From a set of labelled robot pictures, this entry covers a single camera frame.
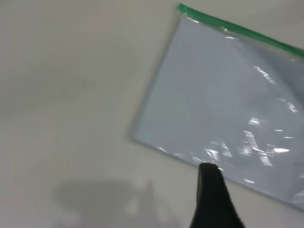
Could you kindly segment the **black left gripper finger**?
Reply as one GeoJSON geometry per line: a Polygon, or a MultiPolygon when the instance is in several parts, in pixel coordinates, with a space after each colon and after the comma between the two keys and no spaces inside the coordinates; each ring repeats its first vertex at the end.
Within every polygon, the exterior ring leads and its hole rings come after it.
{"type": "Polygon", "coordinates": [[[224,177],[213,163],[198,168],[196,209],[191,228],[243,228],[230,198],[224,177]]]}

